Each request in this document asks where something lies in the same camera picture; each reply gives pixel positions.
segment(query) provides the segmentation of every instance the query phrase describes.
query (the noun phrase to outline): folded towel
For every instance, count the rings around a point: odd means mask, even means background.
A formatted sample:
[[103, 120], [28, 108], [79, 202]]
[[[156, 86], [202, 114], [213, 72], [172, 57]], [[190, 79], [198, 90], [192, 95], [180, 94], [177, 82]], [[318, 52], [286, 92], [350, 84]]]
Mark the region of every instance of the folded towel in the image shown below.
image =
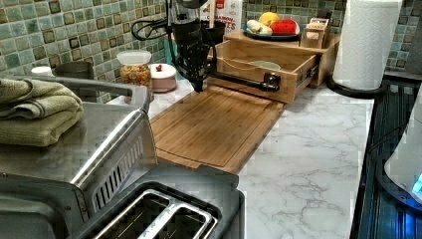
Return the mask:
[[0, 79], [0, 143], [53, 144], [83, 113], [81, 99], [59, 83]]

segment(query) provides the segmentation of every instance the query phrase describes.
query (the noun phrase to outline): toaster oven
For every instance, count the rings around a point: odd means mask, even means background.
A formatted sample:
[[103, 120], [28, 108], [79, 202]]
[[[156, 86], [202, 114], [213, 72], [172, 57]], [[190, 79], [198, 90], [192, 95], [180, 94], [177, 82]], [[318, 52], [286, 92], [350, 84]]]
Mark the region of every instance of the toaster oven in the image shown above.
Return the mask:
[[129, 106], [83, 102], [84, 115], [47, 147], [0, 144], [2, 238], [66, 238], [156, 163], [146, 87], [54, 77], [75, 93], [131, 97]]

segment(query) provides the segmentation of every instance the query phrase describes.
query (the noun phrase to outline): yellow fruit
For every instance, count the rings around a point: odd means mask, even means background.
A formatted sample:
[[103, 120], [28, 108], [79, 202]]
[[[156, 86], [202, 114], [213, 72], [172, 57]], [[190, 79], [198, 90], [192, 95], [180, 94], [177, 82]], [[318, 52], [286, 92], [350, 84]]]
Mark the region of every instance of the yellow fruit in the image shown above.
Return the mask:
[[277, 13], [266, 12], [263, 15], [261, 15], [259, 22], [264, 24], [267, 27], [270, 27], [272, 23], [279, 20], [280, 20], [280, 17]]

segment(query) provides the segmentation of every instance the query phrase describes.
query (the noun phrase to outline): open drawer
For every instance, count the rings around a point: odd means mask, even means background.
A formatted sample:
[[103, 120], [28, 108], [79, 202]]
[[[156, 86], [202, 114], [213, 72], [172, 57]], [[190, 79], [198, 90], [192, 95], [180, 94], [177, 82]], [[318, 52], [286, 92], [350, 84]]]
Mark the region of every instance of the open drawer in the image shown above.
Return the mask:
[[[318, 56], [304, 54], [295, 49], [268, 44], [251, 44], [245, 41], [228, 40], [217, 47], [217, 72], [234, 78], [263, 82], [266, 73], [280, 76], [280, 89], [264, 92], [237, 83], [209, 78], [207, 83], [236, 89], [241, 92], [269, 98], [278, 102], [292, 103], [295, 97], [317, 77]], [[279, 70], [251, 64], [255, 61], [272, 62]]]

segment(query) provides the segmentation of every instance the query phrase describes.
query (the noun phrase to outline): toaster oven handle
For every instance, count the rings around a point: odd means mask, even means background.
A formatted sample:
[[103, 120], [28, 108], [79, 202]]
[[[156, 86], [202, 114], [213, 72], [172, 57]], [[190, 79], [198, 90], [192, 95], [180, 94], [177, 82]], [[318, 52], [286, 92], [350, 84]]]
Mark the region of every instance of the toaster oven handle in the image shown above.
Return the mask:
[[0, 78], [10, 80], [32, 79], [45, 82], [55, 82], [60, 83], [71, 90], [85, 89], [90, 91], [107, 92], [120, 96], [131, 97], [131, 106], [144, 109], [147, 113], [149, 110], [150, 98], [148, 89], [145, 86], [135, 86], [130, 84], [108, 83], [96, 80], [84, 80], [64, 77], [18, 76], [0, 74]]

